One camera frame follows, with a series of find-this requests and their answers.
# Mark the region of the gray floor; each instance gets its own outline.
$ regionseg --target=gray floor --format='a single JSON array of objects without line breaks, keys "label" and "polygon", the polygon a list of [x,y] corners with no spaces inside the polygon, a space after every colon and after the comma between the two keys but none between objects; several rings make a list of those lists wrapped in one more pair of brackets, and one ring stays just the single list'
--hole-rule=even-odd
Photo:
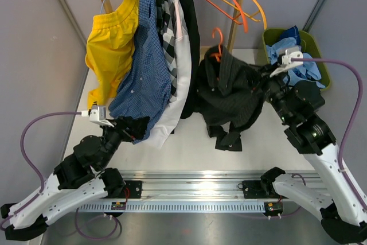
[{"label": "gray floor", "polygon": [[[294,206],[287,206],[289,211]],[[80,225],[93,213],[82,213]],[[116,238],[91,242],[79,234],[64,236],[75,230],[74,213],[70,213],[49,227],[42,244],[281,244],[281,245],[335,245],[326,235],[319,221],[301,210],[297,215],[282,220],[249,219],[231,213],[124,213],[119,217],[122,234]],[[109,233],[113,222],[101,219],[83,228],[86,234],[99,237]]]}]

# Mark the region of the clothing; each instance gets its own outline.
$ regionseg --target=clothing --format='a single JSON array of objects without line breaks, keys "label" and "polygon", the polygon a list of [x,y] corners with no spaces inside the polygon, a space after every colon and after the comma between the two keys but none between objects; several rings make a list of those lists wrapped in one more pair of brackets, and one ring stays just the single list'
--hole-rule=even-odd
[{"label": "clothing", "polygon": [[138,27],[139,0],[124,0],[116,11],[93,17],[85,63],[94,71],[99,86],[88,94],[88,108],[104,105],[116,96],[118,86],[131,68],[133,36]]},{"label": "clothing", "polygon": [[[266,49],[268,52],[268,57],[271,64],[274,64],[278,61],[279,52],[281,49],[294,47],[296,46],[296,39],[293,37],[284,38],[278,41],[273,46],[266,45]],[[304,53],[304,58],[312,58],[309,54]],[[302,66],[298,66],[293,68],[292,70],[288,70],[288,77],[284,78],[284,82],[288,83],[290,86],[294,86],[300,80],[314,81],[320,80],[321,74],[315,62],[306,62],[303,63]],[[318,81],[316,84],[319,88],[325,88],[325,86]]]},{"label": "clothing", "polygon": [[185,15],[186,26],[188,28],[192,62],[189,94],[181,115],[182,119],[186,119],[194,112],[197,103],[196,78],[200,61],[200,35],[197,26],[194,0],[179,0],[179,2],[181,3],[183,14]]},{"label": "clothing", "polygon": [[[241,131],[252,126],[261,113],[264,95],[252,93],[261,79],[260,73],[233,57],[223,47],[221,62],[210,55],[210,48],[199,66],[197,93],[199,112],[204,117],[210,137],[217,137],[216,149],[242,151]],[[220,126],[231,122],[229,133]]]},{"label": "clothing", "polygon": [[161,118],[150,131],[149,139],[146,140],[146,143],[159,149],[177,126],[189,93],[192,72],[190,40],[185,24],[184,11],[178,0],[169,0],[169,5],[174,22],[177,98],[175,102],[171,102],[166,106]]},{"label": "clothing", "polygon": [[297,45],[300,46],[300,35],[297,26],[294,25],[292,28],[289,28],[288,30],[285,30],[283,33],[281,33],[281,35],[279,36],[279,40],[287,37],[293,37],[294,39],[296,39]]},{"label": "clothing", "polygon": [[170,102],[177,97],[177,65],[174,53],[174,33],[168,0],[155,0],[157,7],[157,31],[171,78]]},{"label": "clothing", "polygon": [[171,80],[158,38],[155,12],[155,0],[139,1],[139,27],[134,36],[136,50],[132,56],[132,67],[109,106],[110,115],[114,118],[150,117],[143,139],[149,137],[171,94]]}]

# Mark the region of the white shirt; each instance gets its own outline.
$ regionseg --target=white shirt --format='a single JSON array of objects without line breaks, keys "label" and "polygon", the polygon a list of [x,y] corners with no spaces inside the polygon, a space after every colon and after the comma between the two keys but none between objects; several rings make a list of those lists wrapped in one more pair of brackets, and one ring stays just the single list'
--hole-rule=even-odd
[{"label": "white shirt", "polygon": [[143,141],[160,149],[171,132],[176,128],[182,110],[188,97],[191,80],[191,51],[187,27],[179,0],[168,0],[170,6],[174,4],[175,22],[175,58],[177,64],[177,99],[170,102],[159,121],[150,131],[150,136]]}]

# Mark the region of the green basket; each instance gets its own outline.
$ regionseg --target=green basket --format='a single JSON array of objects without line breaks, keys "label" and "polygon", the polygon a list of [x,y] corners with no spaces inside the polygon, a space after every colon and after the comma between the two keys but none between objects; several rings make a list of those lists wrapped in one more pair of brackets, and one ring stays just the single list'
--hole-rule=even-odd
[{"label": "green basket", "polygon": [[[281,33],[283,33],[284,31],[285,29],[267,29],[264,31],[261,37],[259,51],[257,52],[257,65],[265,65],[270,63],[268,52],[266,51],[266,45],[271,46],[274,43],[278,42]],[[299,31],[299,35],[302,52],[310,54],[311,57],[321,58],[321,53],[319,48],[317,47],[314,37],[301,30]],[[319,68],[321,74],[321,79],[319,80],[319,82],[325,85],[325,88],[321,89],[321,91],[327,90],[331,84],[329,71],[327,70],[324,63],[317,63],[317,67]]]}]

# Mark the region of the perforated metal strip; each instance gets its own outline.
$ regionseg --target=perforated metal strip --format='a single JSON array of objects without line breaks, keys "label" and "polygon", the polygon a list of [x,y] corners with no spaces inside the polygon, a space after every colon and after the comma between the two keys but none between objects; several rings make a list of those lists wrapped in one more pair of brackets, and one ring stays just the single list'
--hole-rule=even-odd
[{"label": "perforated metal strip", "polygon": [[129,201],[126,209],[113,209],[112,201],[96,201],[80,207],[82,212],[152,212],[152,213],[262,213],[260,202],[138,202]]}]

